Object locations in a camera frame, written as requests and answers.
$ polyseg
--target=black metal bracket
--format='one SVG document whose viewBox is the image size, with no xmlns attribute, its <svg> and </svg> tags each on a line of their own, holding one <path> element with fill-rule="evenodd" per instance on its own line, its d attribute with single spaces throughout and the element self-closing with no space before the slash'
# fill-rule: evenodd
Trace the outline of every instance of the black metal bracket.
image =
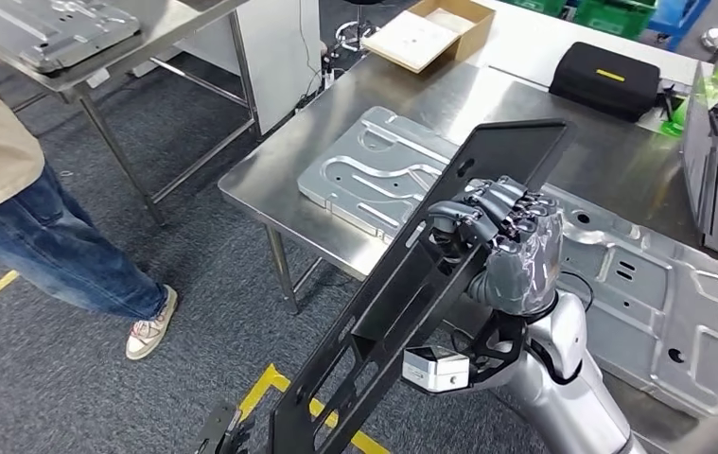
<svg viewBox="0 0 718 454">
<path fill-rule="evenodd" d="M 429 206 L 450 200 L 470 180 L 503 175 L 537 192 L 572 142 L 571 129 L 563 120 L 535 120 L 473 130 L 281 396 L 270 420 L 270 453 L 335 454 L 347 447 L 400 376 L 403 351 L 433 333 L 483 268 L 482 245 L 472 246 L 457 263 L 429 240 Z M 354 364 L 324 410 L 312 417 L 311 399 L 348 353 Z M 371 365 L 375 371 L 366 377 Z M 327 431 L 324 421 L 332 411 L 339 421 Z"/>
</svg>

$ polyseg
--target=green crate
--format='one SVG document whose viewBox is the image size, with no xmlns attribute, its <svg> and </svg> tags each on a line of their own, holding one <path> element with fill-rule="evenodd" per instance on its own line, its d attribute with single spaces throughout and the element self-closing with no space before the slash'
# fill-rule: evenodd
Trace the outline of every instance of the green crate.
<svg viewBox="0 0 718 454">
<path fill-rule="evenodd" d="M 525 9 L 548 14 L 549 16 L 558 17 L 565 7 L 566 0 L 503 0 L 506 3 L 517 5 Z"/>
<path fill-rule="evenodd" d="M 658 0 L 581 0 L 573 22 L 636 40 L 651 21 Z"/>
</svg>

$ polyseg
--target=jeans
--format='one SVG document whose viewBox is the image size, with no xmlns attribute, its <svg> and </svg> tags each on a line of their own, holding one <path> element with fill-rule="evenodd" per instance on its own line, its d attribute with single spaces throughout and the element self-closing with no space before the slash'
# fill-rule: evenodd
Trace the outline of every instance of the jeans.
<svg viewBox="0 0 718 454">
<path fill-rule="evenodd" d="M 166 289 L 96 229 L 49 166 L 0 204 L 0 260 L 44 292 L 98 312 L 152 320 Z"/>
</svg>

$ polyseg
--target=gray carpet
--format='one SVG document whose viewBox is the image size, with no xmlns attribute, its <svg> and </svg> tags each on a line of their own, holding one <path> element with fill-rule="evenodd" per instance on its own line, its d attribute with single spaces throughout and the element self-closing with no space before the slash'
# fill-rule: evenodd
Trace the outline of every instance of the gray carpet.
<svg viewBox="0 0 718 454">
<path fill-rule="evenodd" d="M 333 30 L 355 10 L 339 1 L 321 3 L 330 44 Z M 365 13 L 383 24 L 410 3 L 388 1 Z M 718 4 L 710 9 L 718 11 Z M 682 51 L 694 45 L 688 39 Z M 201 61 L 177 62 L 238 89 L 237 79 Z M 0 67 L 0 93 L 9 104 L 32 90 Z M 245 118 L 238 106 L 162 70 L 116 80 L 96 98 L 152 190 Z M 161 348 L 130 362 L 123 354 L 129 322 L 58 303 L 23 280 L 3 290 L 0 453 L 190 452 L 218 400 L 238 402 L 270 362 L 292 376 L 357 288 L 325 267 L 305 291 L 302 314 L 291 317 L 282 309 L 263 229 L 216 189 L 217 178 L 255 146 L 253 137 L 236 141 L 162 202 L 169 225 L 161 229 L 131 196 L 77 108 L 46 99 L 20 116 L 101 230 L 148 273 L 177 288 L 181 305 Z M 295 272 L 313 259 L 293 244 L 288 249 Z M 0 267 L 0 276 L 5 271 Z M 278 395 L 269 393 L 257 409 L 258 439 Z M 363 430 L 401 453 L 545 452 L 534 431 L 489 393 L 434 399 L 398 385 Z"/>
</svg>

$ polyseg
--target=green plastic bottle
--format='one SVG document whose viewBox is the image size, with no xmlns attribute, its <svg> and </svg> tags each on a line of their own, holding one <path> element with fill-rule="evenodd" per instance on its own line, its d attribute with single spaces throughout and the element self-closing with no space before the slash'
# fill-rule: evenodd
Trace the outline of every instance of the green plastic bottle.
<svg viewBox="0 0 718 454">
<path fill-rule="evenodd" d="M 704 93 L 707 94 L 707 106 L 712 109 L 718 104 L 718 68 L 711 78 L 704 80 Z M 671 120 L 662 124 L 662 132 L 673 137 L 679 137 L 684 131 L 684 123 L 687 118 L 687 106 L 690 98 L 686 98 L 681 105 L 676 108 Z"/>
</svg>

